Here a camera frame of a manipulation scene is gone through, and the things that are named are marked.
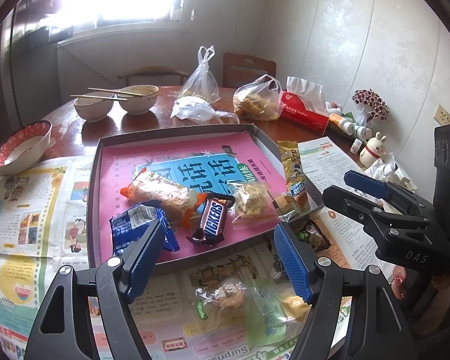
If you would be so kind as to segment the person's right hand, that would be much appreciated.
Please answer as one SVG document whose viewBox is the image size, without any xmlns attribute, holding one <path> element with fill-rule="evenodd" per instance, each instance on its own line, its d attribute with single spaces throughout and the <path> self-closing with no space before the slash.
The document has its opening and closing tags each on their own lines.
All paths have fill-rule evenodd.
<svg viewBox="0 0 450 360">
<path fill-rule="evenodd" d="M 450 275 L 420 274 L 395 266 L 391 289 L 416 340 L 439 331 L 450 308 Z"/>
</svg>

